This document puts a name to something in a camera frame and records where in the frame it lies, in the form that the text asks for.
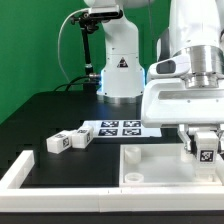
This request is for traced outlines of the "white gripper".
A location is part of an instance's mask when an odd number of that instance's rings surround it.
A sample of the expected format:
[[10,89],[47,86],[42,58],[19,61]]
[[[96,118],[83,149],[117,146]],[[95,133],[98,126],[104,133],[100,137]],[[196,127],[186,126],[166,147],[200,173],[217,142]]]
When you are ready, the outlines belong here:
[[[224,80],[217,88],[188,89],[180,78],[150,81],[144,90],[141,121],[145,127],[224,124]],[[178,136],[188,154],[192,153],[186,125]],[[218,153],[224,154],[224,130],[217,131]]]

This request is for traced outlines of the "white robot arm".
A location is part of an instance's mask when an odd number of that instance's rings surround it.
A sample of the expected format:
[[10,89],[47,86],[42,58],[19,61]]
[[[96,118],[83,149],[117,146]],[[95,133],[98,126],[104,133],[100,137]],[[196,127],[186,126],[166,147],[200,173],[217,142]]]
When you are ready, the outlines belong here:
[[178,128],[186,151],[224,153],[224,0],[171,0],[169,27],[157,42],[157,62],[139,63],[137,27],[123,10],[147,0],[84,0],[87,17],[101,20],[106,65],[102,100],[142,99],[146,127]]

